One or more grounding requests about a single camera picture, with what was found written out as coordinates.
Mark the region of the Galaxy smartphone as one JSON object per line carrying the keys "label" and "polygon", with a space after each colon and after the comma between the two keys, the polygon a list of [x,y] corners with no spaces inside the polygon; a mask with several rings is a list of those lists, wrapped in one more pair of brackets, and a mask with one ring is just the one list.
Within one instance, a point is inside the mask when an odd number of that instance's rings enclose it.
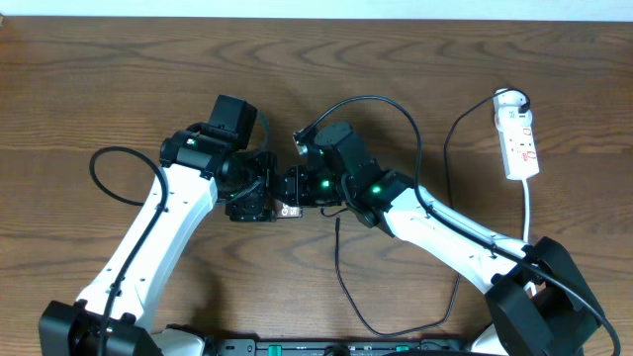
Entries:
{"label": "Galaxy smartphone", "polygon": [[280,202],[277,215],[279,219],[299,219],[303,216],[303,209]]}

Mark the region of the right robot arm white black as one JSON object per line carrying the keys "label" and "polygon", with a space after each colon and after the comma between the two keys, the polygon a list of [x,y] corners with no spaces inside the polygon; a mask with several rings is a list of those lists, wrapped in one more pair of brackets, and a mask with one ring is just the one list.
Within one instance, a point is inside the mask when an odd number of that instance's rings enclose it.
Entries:
{"label": "right robot arm white black", "polygon": [[383,170],[347,123],[294,135],[307,165],[281,181],[294,206],[345,203],[357,219],[435,256],[485,297],[492,323],[466,349],[476,355],[579,355],[608,323],[568,250],[504,236],[455,212],[412,178]]}

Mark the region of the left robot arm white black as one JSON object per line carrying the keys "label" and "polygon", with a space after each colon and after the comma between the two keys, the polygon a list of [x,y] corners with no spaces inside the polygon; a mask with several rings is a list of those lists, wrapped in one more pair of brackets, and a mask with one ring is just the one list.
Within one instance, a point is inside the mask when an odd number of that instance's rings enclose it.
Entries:
{"label": "left robot arm white black", "polygon": [[39,321],[44,355],[209,355],[214,341],[185,326],[154,332],[156,311],[191,235],[217,204],[261,189],[248,143],[261,116],[221,95],[209,119],[167,138],[154,181],[123,240],[69,305],[52,301]]}

